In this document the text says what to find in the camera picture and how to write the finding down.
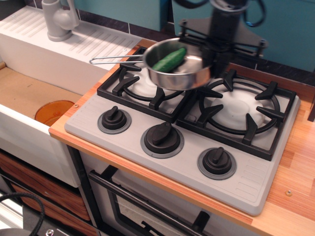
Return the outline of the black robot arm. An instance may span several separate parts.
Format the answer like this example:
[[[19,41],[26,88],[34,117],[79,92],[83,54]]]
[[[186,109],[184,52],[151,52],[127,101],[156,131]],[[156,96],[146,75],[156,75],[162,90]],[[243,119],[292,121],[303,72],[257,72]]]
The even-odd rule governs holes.
[[[212,16],[205,19],[182,19],[179,39],[201,51],[204,65],[210,66],[212,78],[225,72],[234,57],[257,60],[268,42],[249,30],[260,26],[266,17],[263,1],[258,1],[261,19],[247,20],[248,0],[212,0]]]

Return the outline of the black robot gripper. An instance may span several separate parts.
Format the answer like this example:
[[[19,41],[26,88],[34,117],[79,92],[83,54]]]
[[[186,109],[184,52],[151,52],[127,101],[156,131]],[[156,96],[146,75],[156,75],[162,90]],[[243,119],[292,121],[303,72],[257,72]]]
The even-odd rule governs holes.
[[[219,78],[229,66],[233,54],[226,52],[260,58],[267,48],[267,40],[250,31],[239,19],[182,19],[179,26],[182,41],[218,52],[212,53],[207,61],[211,79]]]

